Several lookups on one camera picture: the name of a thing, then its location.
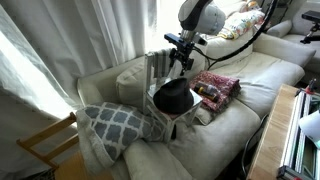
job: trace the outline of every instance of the chair backrest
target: chair backrest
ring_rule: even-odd
[[[18,139],[16,143],[23,149],[27,150],[29,153],[33,154],[38,159],[52,167],[53,169],[57,169],[59,165],[55,163],[53,159],[65,150],[67,150],[68,148],[70,148],[71,146],[77,144],[79,142],[78,134],[74,134],[72,137],[63,141],[55,149],[46,154],[38,152],[33,147],[48,139],[49,137],[55,135],[56,133],[62,131],[63,129],[67,128],[68,126],[72,125],[74,122],[76,122],[76,116],[74,113],[70,113],[70,115],[67,118],[50,125],[49,127],[32,135],[29,138]]]
[[[145,54],[144,62],[144,87],[143,87],[143,112],[147,112],[147,95],[153,94],[166,83],[170,68],[169,57],[171,48],[159,51],[150,51]]]

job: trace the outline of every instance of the white curtain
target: white curtain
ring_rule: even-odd
[[[62,117],[80,108],[79,77],[172,46],[163,36],[181,31],[183,1],[0,1],[14,22],[8,26],[2,11],[0,179],[43,169],[15,141],[51,123],[38,112]]]
[[[177,11],[172,11],[181,5],[178,2],[4,0],[2,5],[61,87],[80,105],[79,77],[142,56],[159,46],[159,40],[168,44],[163,33],[179,26]]]

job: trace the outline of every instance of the white couch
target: white couch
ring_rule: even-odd
[[[294,14],[292,19],[273,26],[267,31],[267,34],[290,42],[302,44],[300,41],[310,32],[313,24],[312,21],[303,19],[301,15],[309,10],[319,11],[319,8],[320,2],[306,1]],[[314,33],[314,35],[320,35],[320,31]],[[315,56],[304,67],[306,75],[302,81],[309,83],[313,78],[320,79],[320,41],[312,41],[310,44],[304,45],[317,50]]]
[[[213,37],[202,49],[208,56],[221,57],[241,46],[252,33],[249,31],[237,40]],[[134,142],[111,167],[114,178],[215,179],[269,113],[280,85],[295,85],[301,80],[303,67],[314,54],[315,50],[303,45],[262,34],[249,48],[211,68],[213,73],[238,78],[242,87],[241,94],[222,114],[207,126],[197,120],[190,127],[177,123],[176,139],[168,144]],[[206,66],[198,53],[193,52],[192,56],[195,64],[186,73],[189,80]],[[144,57],[139,57],[80,78],[78,91],[83,104],[108,101],[141,106],[143,61]],[[123,88],[128,93],[120,93]]]

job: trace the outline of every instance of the couch cushion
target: couch cushion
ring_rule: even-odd
[[[248,42],[252,35],[253,30],[251,29],[236,40],[228,40],[217,36],[207,36],[208,44],[206,46],[206,55],[215,59],[228,55]],[[238,55],[223,62],[216,63],[211,69],[219,68],[232,62],[239,61],[251,53],[252,45],[250,45]]]
[[[169,143],[169,149],[195,179],[215,179],[259,124],[259,117],[234,99],[207,126],[177,123],[176,139]]]
[[[164,143],[134,142],[124,152],[131,180],[194,179]]]
[[[305,36],[289,34],[283,37],[284,40],[288,40],[294,43],[300,43],[300,40],[304,39]],[[320,41],[312,41],[310,44],[303,44],[307,47],[316,50],[316,54],[304,67],[305,70],[320,73]]]
[[[258,10],[235,12],[225,22],[217,36],[225,39],[237,39],[255,24],[262,24],[264,13]]]
[[[283,36],[288,34],[291,28],[292,28],[292,21],[286,20],[269,28],[267,30],[267,34],[278,37],[278,38],[282,38]]]
[[[304,75],[296,64],[257,52],[212,72],[240,79],[237,99],[260,118],[269,113],[281,84],[295,85]]]
[[[205,66],[204,58],[198,53],[191,53],[190,58],[194,59],[192,69],[184,74],[188,80],[203,70]],[[144,61],[123,71],[116,80],[117,95],[121,103],[142,110],[144,83]]]
[[[301,67],[304,67],[316,53],[316,50],[301,43],[293,43],[264,33],[253,43],[253,51],[277,57]]]

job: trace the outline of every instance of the pillow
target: pillow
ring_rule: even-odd
[[[253,35],[253,30],[250,29],[247,33],[240,36],[236,40],[227,40],[217,36],[206,36],[206,40],[208,41],[208,44],[206,46],[205,54],[215,59],[228,55],[234,52],[235,50],[239,49],[240,47],[242,47],[245,43],[247,43],[249,39],[252,37],[252,35]],[[250,45],[248,48],[246,48],[236,56],[233,56],[232,58],[229,58],[225,61],[216,63],[215,65],[212,66],[211,69],[216,69],[216,68],[231,64],[235,61],[239,61],[247,57],[251,53],[252,53],[252,45]]]
[[[218,36],[225,39],[237,39],[245,34],[255,24],[263,22],[264,13],[259,10],[248,12],[236,12],[232,14],[225,22]]]
[[[201,107],[196,112],[196,117],[203,125],[208,125],[217,115],[223,112],[230,101],[240,93],[239,79],[221,76],[209,71],[201,71],[193,78],[189,86],[194,89],[197,83],[203,82],[212,85],[218,90],[217,101],[212,101],[206,96],[202,97]]]
[[[291,28],[292,28],[292,21],[286,20],[269,28],[267,30],[267,34],[278,37],[278,38],[282,38],[283,36],[288,34]]]
[[[194,59],[192,69],[184,74],[188,80],[203,70],[205,66],[205,59],[199,53],[192,52],[190,58]],[[128,68],[116,80],[117,95],[121,103],[134,106],[140,111],[143,109],[144,62]]]
[[[253,48],[255,52],[273,56],[301,67],[305,67],[316,53],[315,49],[302,43],[286,41],[264,33],[254,42]]]
[[[88,171],[111,167],[135,140],[162,141],[165,127],[135,107],[96,103],[76,112],[80,151]]]

